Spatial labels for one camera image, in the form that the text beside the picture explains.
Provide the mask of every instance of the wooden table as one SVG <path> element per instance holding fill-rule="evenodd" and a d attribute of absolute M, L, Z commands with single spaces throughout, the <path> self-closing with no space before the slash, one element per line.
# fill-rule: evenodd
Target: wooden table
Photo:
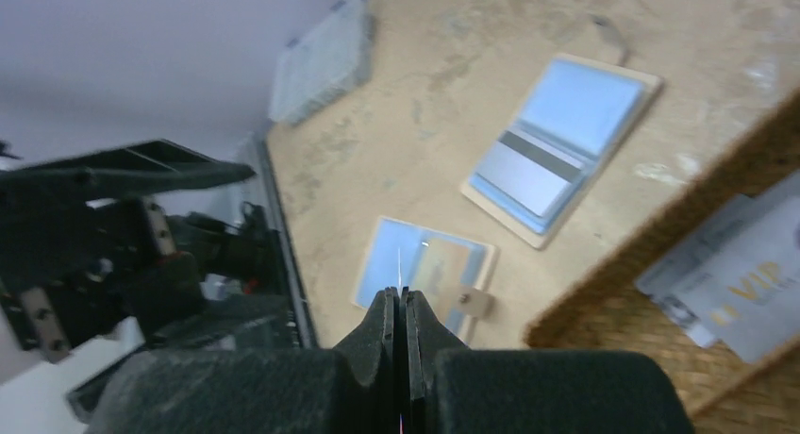
<path fill-rule="evenodd" d="M 350 296 L 378 215 L 500 248 L 475 347 L 521 345 L 551 304 L 800 79 L 800 0 L 371 0 L 372 81 L 269 146 L 322 345 L 364 311 Z M 592 57 L 585 13 L 610 17 L 666 89 L 575 214 L 537 251 L 458 185 L 548 60 Z"/>

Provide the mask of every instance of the card holder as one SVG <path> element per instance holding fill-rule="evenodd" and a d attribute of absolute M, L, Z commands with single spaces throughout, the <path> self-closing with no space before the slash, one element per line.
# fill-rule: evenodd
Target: card holder
<path fill-rule="evenodd" d="M 654 75 L 556 56 L 462 193 L 545 247 L 660 86 Z"/>
<path fill-rule="evenodd" d="M 440 322 L 468 343 L 492 304 L 487 289 L 498 253 L 484 242 L 380 217 L 352 302 L 367 309 L 388 286 L 421 291 Z"/>

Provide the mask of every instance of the white wall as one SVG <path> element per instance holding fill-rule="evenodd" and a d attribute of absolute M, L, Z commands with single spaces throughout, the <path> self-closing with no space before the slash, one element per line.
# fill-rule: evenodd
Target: white wall
<path fill-rule="evenodd" d="M 0 140 L 25 163 L 154 138 L 229 158 L 249 131 L 268 127 L 280 50 L 338 1 L 0 0 Z M 206 201 L 181 193 L 166 205 Z M 8 340 L 0 336 L 0 376 L 38 361 Z M 31 414 L 63 408 L 64 390 L 108 360 L 103 344 L 3 384 L 0 430 L 71 431 L 66 412 Z M 28 419 L 9 424 L 25 408 Z"/>

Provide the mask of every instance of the black robotic equipment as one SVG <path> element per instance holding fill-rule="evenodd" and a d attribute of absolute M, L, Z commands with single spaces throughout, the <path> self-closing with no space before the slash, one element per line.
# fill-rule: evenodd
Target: black robotic equipment
<path fill-rule="evenodd" d="M 245 203 L 233 228 L 195 212 L 168 217 L 152 198 L 255 174 L 166 141 L 0 172 L 0 307 L 20 348 L 57 363 L 128 316 L 142 350 L 208 347 L 230 335 L 240 347 L 316 346 L 308 313 L 289 300 L 303 294 L 286 278 L 292 251 L 265 207 Z M 97 200 L 107 202 L 88 205 Z M 199 286 L 208 274 L 245 281 L 253 296 L 208 301 Z M 70 394 L 80 419 L 125 360 Z"/>
<path fill-rule="evenodd" d="M 253 174 L 164 141 L 0 173 L 0 302 L 20 347 L 58 362 L 127 316 L 142 328 L 139 349 L 67 395 L 87 433 L 693 432 L 651 359 L 473 351 L 419 292 L 380 292 L 316 348 L 291 246 L 265 222 L 276 193 L 236 229 L 150 198 Z M 208 301 L 208 273 L 257 284 Z"/>

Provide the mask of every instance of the woven basket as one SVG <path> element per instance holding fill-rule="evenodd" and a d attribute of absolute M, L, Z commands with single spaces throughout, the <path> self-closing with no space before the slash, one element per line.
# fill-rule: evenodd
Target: woven basket
<path fill-rule="evenodd" d="M 800 336 L 747 364 L 722 342 L 694 345 L 633 284 L 732 196 L 758 195 L 798 168 L 800 91 L 532 321 L 525 342 L 647 354 L 673 380 L 700 432 L 800 433 Z"/>

